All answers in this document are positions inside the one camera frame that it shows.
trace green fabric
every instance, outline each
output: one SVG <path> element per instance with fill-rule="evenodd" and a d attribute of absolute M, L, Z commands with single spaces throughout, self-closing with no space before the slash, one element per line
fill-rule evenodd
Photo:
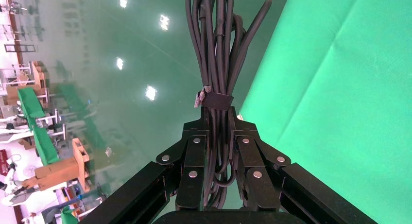
<path fill-rule="evenodd" d="M 32 130 L 33 126 L 37 126 L 36 118 L 45 117 L 43 109 L 40 105 L 39 100 L 37 99 L 33 88 L 28 87 L 19 89 L 17 91 L 17 94 L 21 102 L 21 108 L 23 110 L 24 116 L 27 119 L 29 129 Z"/>
<path fill-rule="evenodd" d="M 36 126 L 33 128 L 33 133 L 36 149 L 43 165 L 46 166 L 59 161 L 57 151 L 54 148 L 49 135 L 47 134 L 47 130 L 45 128 L 39 128 Z"/>
<path fill-rule="evenodd" d="M 380 224 L 412 220 L 411 3 L 288 0 L 240 111 Z"/>
<path fill-rule="evenodd" d="M 69 206 L 66 206 L 62 209 L 62 224 L 76 224 L 79 221 L 71 214 L 74 210 L 70 209 Z"/>

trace wooden block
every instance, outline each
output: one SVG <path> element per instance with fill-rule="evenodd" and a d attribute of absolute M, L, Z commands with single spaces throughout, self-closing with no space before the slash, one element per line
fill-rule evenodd
<path fill-rule="evenodd" d="M 32 67 L 33 67 L 33 74 L 34 74 L 34 83 L 36 85 L 39 85 L 41 88 L 46 88 L 46 79 L 44 76 L 44 73 L 42 72 L 41 67 L 39 66 L 39 63 L 32 62 Z"/>
<path fill-rule="evenodd" d="M 31 177 L 30 179 L 26 179 L 23 181 L 23 187 L 26 187 L 28 189 L 36 186 L 38 184 L 38 179 L 36 178 L 36 176 Z"/>
<path fill-rule="evenodd" d="M 7 103 L 8 105 L 16 105 L 18 100 L 17 91 L 19 89 L 31 87 L 34 90 L 36 95 L 44 95 L 46 94 L 45 89 L 40 88 L 38 85 L 26 85 L 26 86 L 7 86 Z"/>
<path fill-rule="evenodd" d="M 89 191 L 90 187 L 86 183 L 86 177 L 85 177 L 85 162 L 90 160 L 89 155 L 87 154 L 83 144 L 80 142 L 78 138 L 74 138 L 72 141 L 72 146 L 73 146 L 73 155 L 74 158 L 76 159 L 78 165 L 79 165 L 79 177 L 77 178 L 79 180 L 80 185 L 82 186 L 84 191 Z"/>
<path fill-rule="evenodd" d="M 36 147 L 36 144 L 34 143 L 34 141 L 32 141 L 33 144 L 30 144 L 28 141 L 26 141 L 24 139 L 21 139 L 20 141 L 18 141 L 18 143 L 20 145 L 24 146 L 25 150 L 29 150 L 29 149 L 32 149 L 32 148 Z"/>
<path fill-rule="evenodd" d="M 74 157 L 37 168 L 34 172 L 41 191 L 79 177 L 79 168 Z"/>

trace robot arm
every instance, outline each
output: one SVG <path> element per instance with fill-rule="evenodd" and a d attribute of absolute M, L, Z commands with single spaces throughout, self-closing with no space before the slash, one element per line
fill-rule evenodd
<path fill-rule="evenodd" d="M 7 163 L 9 164 L 9 171 L 7 172 L 7 175 L 4 179 L 4 183 L 10 184 L 13 181 L 13 175 L 16 172 L 16 165 L 14 162 L 12 162 L 11 159 L 8 159 Z"/>

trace green backdrop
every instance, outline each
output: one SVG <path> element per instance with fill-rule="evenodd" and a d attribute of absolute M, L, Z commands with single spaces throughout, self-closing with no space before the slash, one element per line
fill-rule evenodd
<path fill-rule="evenodd" d="M 240 113 L 378 223 L 412 223 L 412 0 L 288 0 Z"/>

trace cable bundle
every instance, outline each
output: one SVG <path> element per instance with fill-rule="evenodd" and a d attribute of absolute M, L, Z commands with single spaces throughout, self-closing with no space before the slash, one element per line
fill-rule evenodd
<path fill-rule="evenodd" d="M 212 13 L 216 2 L 216 27 Z M 190 36 L 199 63 L 203 86 L 212 92 L 232 95 L 243 66 L 247 48 L 265 18 L 272 0 L 266 0 L 249 29 L 242 18 L 233 13 L 234 0 L 186 0 L 186 17 Z M 233 45 L 231 33 L 235 32 Z M 232 160 L 229 160 L 227 111 L 211 109 L 210 146 L 204 179 L 204 206 L 222 208 L 227 187 L 235 180 Z M 228 166 L 231 172 L 228 178 Z"/>

